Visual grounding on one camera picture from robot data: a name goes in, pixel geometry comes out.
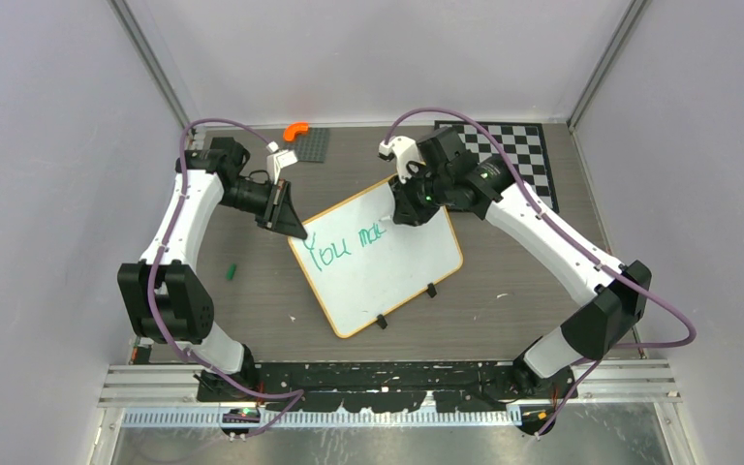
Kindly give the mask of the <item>yellow framed whiteboard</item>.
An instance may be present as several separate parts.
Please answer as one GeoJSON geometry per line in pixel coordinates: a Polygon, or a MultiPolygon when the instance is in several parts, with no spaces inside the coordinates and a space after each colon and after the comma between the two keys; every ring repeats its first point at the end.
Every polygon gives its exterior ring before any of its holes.
{"type": "Polygon", "coordinates": [[[449,214],[419,227],[382,223],[394,211],[381,180],[306,220],[289,238],[332,331],[349,338],[458,271],[463,254],[449,214]]]}

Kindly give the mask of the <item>aluminium frame rail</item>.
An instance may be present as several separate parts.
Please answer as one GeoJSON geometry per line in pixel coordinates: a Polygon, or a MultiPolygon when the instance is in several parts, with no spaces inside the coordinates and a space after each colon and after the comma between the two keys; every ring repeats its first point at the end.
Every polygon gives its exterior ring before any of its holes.
{"type": "MultiPolygon", "coordinates": [[[[113,365],[99,394],[101,407],[195,404],[201,370],[195,365],[113,365]]],[[[593,371],[573,369],[585,379],[573,403],[679,403],[682,396],[666,360],[613,359],[593,371]]]]}

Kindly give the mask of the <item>black white checkerboard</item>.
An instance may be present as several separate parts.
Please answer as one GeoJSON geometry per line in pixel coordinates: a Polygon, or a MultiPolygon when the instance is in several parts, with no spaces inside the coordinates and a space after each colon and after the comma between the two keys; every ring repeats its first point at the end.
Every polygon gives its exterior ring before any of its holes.
{"type": "MultiPolygon", "coordinates": [[[[543,125],[520,122],[480,122],[509,155],[521,178],[550,209],[558,213],[552,169],[549,162],[543,125]]],[[[485,161],[497,155],[497,149],[474,126],[463,121],[436,120],[434,128],[452,127],[466,148],[485,161]]]]}

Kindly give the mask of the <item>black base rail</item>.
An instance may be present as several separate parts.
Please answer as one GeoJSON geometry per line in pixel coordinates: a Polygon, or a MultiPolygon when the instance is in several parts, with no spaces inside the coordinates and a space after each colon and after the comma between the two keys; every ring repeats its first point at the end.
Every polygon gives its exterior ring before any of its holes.
{"type": "Polygon", "coordinates": [[[518,400],[552,406],[571,395],[575,376],[560,370],[524,387],[516,369],[500,361],[266,362],[234,380],[196,375],[200,402],[255,401],[270,412],[412,413],[424,402],[440,413],[496,412],[518,400]]]}

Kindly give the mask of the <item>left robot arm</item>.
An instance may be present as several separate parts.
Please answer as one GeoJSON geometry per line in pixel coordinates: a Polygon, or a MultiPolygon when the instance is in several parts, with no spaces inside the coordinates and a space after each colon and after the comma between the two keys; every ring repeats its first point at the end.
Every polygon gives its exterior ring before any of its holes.
{"type": "Polygon", "coordinates": [[[267,148],[264,181],[243,171],[251,154],[233,138],[184,150],[175,162],[170,203],[153,241],[117,272],[133,333],[201,365],[200,401],[245,401],[260,386],[251,350],[216,323],[213,298],[196,273],[215,208],[249,213],[266,231],[299,239],[308,235],[295,212],[291,184],[280,175],[296,163],[296,154],[274,142],[267,148]]]}

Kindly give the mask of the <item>orange curved block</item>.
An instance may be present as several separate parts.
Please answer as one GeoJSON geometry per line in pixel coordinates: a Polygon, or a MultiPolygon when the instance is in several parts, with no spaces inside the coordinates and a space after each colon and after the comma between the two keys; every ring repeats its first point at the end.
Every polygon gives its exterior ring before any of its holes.
{"type": "Polygon", "coordinates": [[[297,138],[307,135],[310,130],[308,122],[297,121],[285,128],[283,131],[283,140],[287,143],[296,141],[297,138]]]}

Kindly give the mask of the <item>green marker cap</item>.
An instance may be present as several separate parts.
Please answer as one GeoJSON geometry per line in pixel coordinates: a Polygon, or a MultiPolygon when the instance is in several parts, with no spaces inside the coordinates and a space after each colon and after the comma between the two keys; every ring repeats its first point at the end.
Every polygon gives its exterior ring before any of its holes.
{"type": "Polygon", "coordinates": [[[234,278],[236,270],[237,270],[237,265],[235,263],[231,263],[226,273],[226,279],[228,281],[231,281],[234,278]]]}

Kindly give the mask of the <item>grey lego baseplate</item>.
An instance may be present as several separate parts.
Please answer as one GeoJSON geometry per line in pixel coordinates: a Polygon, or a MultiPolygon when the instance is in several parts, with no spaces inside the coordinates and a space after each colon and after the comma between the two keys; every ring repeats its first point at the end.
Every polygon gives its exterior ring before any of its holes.
{"type": "Polygon", "coordinates": [[[310,128],[305,134],[286,143],[300,163],[324,163],[328,152],[331,131],[328,128],[310,128]]]}

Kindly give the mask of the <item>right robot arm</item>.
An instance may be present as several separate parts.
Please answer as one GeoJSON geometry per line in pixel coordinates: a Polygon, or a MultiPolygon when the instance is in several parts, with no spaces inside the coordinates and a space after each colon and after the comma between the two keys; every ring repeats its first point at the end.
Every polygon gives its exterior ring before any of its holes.
{"type": "Polygon", "coordinates": [[[392,138],[379,156],[396,163],[388,186],[396,225],[426,224],[444,207],[471,212],[515,239],[566,289],[577,310],[512,363],[510,386],[539,397],[573,363],[598,361],[643,317],[652,273],[598,249],[554,213],[499,154],[470,151],[451,128],[392,138]]]}

